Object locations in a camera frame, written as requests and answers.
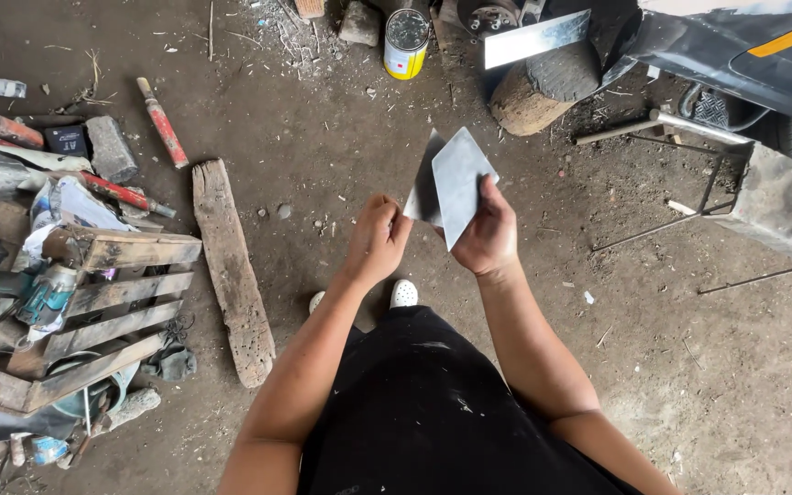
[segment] person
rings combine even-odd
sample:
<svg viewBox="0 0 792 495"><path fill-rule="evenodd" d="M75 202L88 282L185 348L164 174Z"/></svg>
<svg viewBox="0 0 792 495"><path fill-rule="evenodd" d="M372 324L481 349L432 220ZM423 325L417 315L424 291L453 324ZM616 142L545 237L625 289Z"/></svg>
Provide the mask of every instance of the person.
<svg viewBox="0 0 792 495"><path fill-rule="evenodd" d="M412 228L374 195L343 266L258 390L219 495L679 493L607 420L545 321L518 260L515 212L490 176L479 194L451 254L475 275L502 376L417 306L408 281L376 329L352 326Z"/></svg>

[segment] wooden pallet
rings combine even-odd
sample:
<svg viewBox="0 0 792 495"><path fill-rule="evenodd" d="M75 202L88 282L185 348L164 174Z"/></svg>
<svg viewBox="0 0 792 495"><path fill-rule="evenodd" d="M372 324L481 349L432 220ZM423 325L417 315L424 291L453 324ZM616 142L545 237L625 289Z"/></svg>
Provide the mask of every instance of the wooden pallet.
<svg viewBox="0 0 792 495"><path fill-rule="evenodd" d="M203 249L201 240L189 235L70 227L53 232L42 254L59 259L69 246L77 246L83 275L116 268L116 276L79 286L63 314L62 330L15 353L0 370L2 410L31 415L157 352L164 344L162 330L182 307L181 292L191 284L191 265ZM57 361L113 339L129 344L47 374Z"/></svg>

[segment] tool pile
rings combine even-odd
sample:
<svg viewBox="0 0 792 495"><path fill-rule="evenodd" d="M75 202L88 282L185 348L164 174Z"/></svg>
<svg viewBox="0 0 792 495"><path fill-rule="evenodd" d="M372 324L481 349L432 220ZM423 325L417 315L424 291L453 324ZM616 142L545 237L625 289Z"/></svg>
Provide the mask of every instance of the tool pile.
<svg viewBox="0 0 792 495"><path fill-rule="evenodd" d="M137 85L173 164L187 165L148 81ZM26 85L0 79L6 95L24 98ZM120 411L157 406L157 393L127 394L140 361L164 380L197 366L180 294L202 242L143 219L177 212L121 185L139 166L118 122L70 115L79 108L0 115L0 213L18 226L0 215L0 441L16 466L67 468ZM73 455L65 440L79 420Z"/></svg>

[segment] concrete floor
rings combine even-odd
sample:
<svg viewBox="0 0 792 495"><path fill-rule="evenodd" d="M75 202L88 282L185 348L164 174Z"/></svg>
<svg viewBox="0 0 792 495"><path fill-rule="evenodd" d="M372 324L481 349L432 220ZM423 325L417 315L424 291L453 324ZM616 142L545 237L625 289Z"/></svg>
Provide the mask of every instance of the concrete floor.
<svg viewBox="0 0 792 495"><path fill-rule="evenodd" d="M449 90L439 54L429 56L416 79L399 82L383 71L380 47L334 42L332 26L321 19L318 55L309 28L295 35L276 3L262 2L250 8L216 0L214 62L207 60L206 41L193 35L207 35L205 2L0 2L0 77L29 85L27 99L15 101L10 114L46 113L67 103L93 79L84 51L98 51L98 97L116 95L114 105L92 110L118 117L125 133L136 135L130 142L142 172L133 182L180 212L176 220L155 220L197 235L190 172L168 164L134 84L138 76L153 80L192 162L221 157L228 166L280 350L311 295L339 266L350 219L365 198L381 190L404 201L430 128L450 136L467 126L518 213L522 261L543 312L622 432L685 492L792 493L792 275L695 295L698 288L790 268L792 261L700 220L607 256L589 255L594 243L670 220L666 199L694 204L709 164L692 152L622 139L577 148L570 134L667 99L673 104L680 81L663 77L646 85L645 68L638 68L611 88L630 96L603 93L577 105L551 131L504 134L500 142L474 81L452 81ZM269 23L259 26L263 19ZM298 49L291 45L293 57L283 47L277 20L321 59L317 75L307 62L299 80L288 64ZM606 37L617 20L599 19L596 36ZM167 53L165 45L178 51ZM376 98L366 93L369 87ZM0 113L10 104L0 100ZM606 118L594 118L598 108ZM685 141L702 144L692 136ZM283 203L293 210L287 220L256 213ZM314 220L326 216L330 227L320 235ZM178 385L154 381L161 406L94 440L79 467L28 468L32 488L21 481L9 491L180 495L215 489L253 391L237 381L206 269L203 262L196 266L200 276L183 306L196 315L188 344L198 355L198 373ZM422 303L495 359L471 277L426 225L415 226L397 277L412 279ZM368 296L358 316L364 329L385 306L389 287ZM584 291L594 296L593 305Z"/></svg>

